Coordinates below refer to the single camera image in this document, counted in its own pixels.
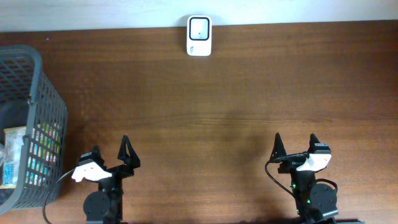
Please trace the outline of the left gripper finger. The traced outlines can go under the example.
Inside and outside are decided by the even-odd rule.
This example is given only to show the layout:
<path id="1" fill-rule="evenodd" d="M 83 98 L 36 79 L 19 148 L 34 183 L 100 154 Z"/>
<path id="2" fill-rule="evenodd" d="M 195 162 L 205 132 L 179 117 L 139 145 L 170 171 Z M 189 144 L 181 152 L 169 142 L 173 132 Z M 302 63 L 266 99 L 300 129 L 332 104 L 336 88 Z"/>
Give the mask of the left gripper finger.
<path id="1" fill-rule="evenodd" d="M 90 158 L 94 162 L 96 162 L 100 167 L 104 166 L 104 159 L 101 157 L 100 148 L 98 146 L 93 146 Z"/>
<path id="2" fill-rule="evenodd" d="M 137 156 L 135 150 L 127 135 L 124 135 L 118 152 L 118 159 L 123 161 L 125 165 L 131 169 L 136 169 L 141 166 L 141 161 Z"/>

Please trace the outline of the grey plastic mesh basket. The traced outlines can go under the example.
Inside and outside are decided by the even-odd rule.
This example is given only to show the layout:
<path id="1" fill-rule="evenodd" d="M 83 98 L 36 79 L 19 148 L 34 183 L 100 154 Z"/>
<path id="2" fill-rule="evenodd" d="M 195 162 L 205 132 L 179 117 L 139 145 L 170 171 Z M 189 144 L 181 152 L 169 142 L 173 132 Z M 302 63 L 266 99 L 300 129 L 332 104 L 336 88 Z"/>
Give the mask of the grey plastic mesh basket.
<path id="1" fill-rule="evenodd" d="M 1 130 L 25 127 L 14 189 L 1 190 L 1 213 L 58 199 L 68 110 L 28 45 L 1 47 Z"/>

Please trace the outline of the white barcode scanner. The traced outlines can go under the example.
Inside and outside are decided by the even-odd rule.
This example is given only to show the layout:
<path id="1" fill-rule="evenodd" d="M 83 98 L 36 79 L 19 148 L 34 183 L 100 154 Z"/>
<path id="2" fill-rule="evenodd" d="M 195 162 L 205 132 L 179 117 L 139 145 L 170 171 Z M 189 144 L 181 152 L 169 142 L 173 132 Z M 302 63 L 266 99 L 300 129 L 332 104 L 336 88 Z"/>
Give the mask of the white barcode scanner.
<path id="1" fill-rule="evenodd" d="M 212 20 L 209 16 L 192 15 L 187 19 L 187 54 L 207 57 L 211 54 Z"/>

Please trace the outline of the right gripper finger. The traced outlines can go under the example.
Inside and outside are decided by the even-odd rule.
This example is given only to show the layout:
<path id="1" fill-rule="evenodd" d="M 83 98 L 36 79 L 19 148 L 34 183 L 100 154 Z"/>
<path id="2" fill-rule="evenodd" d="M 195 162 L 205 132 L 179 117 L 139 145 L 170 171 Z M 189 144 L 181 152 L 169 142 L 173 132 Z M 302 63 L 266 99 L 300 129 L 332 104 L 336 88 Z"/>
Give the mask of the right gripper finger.
<path id="1" fill-rule="evenodd" d="M 271 152 L 270 162 L 281 162 L 287 156 L 282 138 L 279 133 L 275 134 L 274 146 Z"/>
<path id="2" fill-rule="evenodd" d="M 316 137 L 316 135 L 314 133 L 312 133 L 310 135 L 310 141 L 309 141 L 309 148 L 308 148 L 308 152 L 309 153 L 314 153 L 317 150 L 317 146 L 316 144 L 320 143 L 320 141 L 318 140 L 318 138 Z"/>

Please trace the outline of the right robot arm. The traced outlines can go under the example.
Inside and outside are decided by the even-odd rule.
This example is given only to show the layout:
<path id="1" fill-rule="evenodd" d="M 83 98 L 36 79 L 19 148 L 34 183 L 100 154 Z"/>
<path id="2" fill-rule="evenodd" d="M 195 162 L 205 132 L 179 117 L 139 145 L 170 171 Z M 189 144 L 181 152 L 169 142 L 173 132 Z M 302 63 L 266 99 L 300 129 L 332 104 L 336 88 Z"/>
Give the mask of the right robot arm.
<path id="1" fill-rule="evenodd" d="M 275 134 L 274 146 L 265 172 L 280 188 L 291 195 L 302 223 L 336 223 L 338 214 L 338 186 L 334 181 L 318 179 L 317 172 L 326 169 L 331 160 L 331 149 L 313 133 L 307 151 L 287 154 L 279 133 Z M 290 175 L 290 187 L 283 186 L 269 172 L 269 164 L 278 164 L 279 174 Z"/>

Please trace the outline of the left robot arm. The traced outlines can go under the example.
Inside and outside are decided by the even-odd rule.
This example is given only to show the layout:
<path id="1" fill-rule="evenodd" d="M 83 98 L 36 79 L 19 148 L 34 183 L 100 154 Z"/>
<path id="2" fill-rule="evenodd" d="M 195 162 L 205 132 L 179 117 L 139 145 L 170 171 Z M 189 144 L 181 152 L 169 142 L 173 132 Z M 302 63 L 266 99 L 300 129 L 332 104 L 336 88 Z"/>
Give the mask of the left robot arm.
<path id="1" fill-rule="evenodd" d="M 98 184 L 98 189 L 87 196 L 83 211 L 87 223 L 123 222 L 123 179 L 132 177 L 141 161 L 127 135 L 121 140 L 117 159 L 121 165 L 107 168 L 100 149 L 94 146 L 91 152 L 81 155 L 72 174 L 76 182 L 87 180 Z"/>

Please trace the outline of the green tea carton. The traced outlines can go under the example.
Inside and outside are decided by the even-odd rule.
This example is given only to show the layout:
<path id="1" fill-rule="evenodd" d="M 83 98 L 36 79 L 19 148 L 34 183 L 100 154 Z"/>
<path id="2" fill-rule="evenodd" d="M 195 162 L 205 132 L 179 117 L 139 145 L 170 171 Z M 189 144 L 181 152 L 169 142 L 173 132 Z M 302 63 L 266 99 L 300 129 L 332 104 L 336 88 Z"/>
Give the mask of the green tea carton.
<path id="1" fill-rule="evenodd" d="M 61 151 L 61 134 L 58 123 L 41 123 L 33 128 L 33 142 L 29 144 L 25 182 L 30 185 L 47 187 L 52 184 Z"/>

